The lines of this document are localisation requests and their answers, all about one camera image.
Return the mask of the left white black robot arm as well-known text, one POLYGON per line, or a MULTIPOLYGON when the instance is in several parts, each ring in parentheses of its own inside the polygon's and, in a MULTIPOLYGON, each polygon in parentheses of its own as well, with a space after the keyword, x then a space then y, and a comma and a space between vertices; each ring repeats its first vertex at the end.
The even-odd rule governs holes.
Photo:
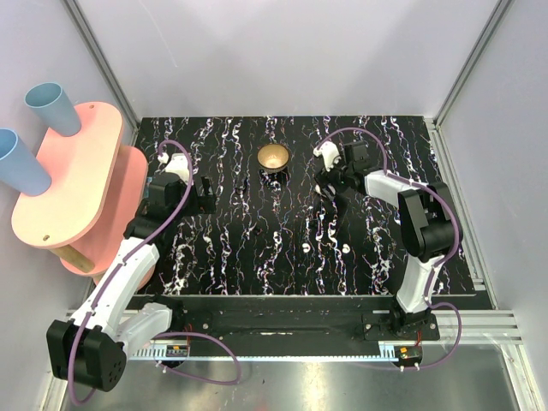
POLYGON ((96 289, 70 319, 53 321, 46 332, 54 377, 108 392, 128 359, 154 336, 174 339, 183 333, 185 318, 165 300, 145 304, 130 319, 122 315, 169 250, 181 219, 215 212, 210 179, 203 176, 200 183, 197 187, 175 172, 152 178, 96 289))

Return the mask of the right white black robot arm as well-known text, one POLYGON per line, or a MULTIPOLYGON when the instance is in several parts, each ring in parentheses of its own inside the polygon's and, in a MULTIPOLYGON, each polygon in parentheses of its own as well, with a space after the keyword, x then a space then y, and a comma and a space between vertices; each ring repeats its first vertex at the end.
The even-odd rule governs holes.
POLYGON ((315 176, 319 194, 332 200, 352 189, 398 210, 407 265, 387 329, 396 338, 410 338, 430 322, 434 283, 462 241, 449 188, 443 182, 425 185, 375 169, 362 142, 347 144, 340 152, 326 141, 313 149, 313 156, 323 161, 315 176))

